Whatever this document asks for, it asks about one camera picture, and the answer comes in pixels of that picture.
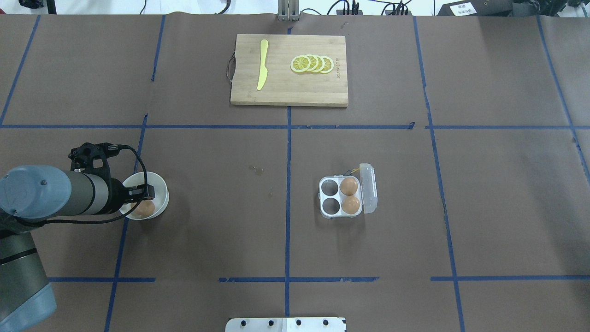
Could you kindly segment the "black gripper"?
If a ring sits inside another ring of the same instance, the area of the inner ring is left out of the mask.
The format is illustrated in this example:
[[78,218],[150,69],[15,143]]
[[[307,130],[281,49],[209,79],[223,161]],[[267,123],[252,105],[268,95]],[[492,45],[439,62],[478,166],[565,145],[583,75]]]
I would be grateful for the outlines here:
[[[130,200],[153,200],[155,197],[155,189],[150,184],[124,187],[118,179],[110,179],[107,214],[115,213],[123,205],[128,204]],[[137,216],[143,216],[145,214],[145,204],[143,203],[143,201],[139,201],[130,204],[130,210],[133,209],[132,213]]]

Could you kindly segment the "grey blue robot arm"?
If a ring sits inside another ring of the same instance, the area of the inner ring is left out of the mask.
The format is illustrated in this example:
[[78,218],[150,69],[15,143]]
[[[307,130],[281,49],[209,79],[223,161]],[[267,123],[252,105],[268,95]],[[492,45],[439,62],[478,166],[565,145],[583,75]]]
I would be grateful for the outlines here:
[[64,171],[47,165],[13,168],[1,178],[1,330],[21,332],[47,319],[57,303],[32,231],[110,215],[158,197],[147,172],[125,186],[109,168]]

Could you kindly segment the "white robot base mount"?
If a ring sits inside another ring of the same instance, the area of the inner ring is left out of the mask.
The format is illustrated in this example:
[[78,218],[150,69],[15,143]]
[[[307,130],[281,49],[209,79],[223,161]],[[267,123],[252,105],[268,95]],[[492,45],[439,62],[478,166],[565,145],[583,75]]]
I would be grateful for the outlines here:
[[341,317],[266,317],[228,320],[226,332],[346,332]]

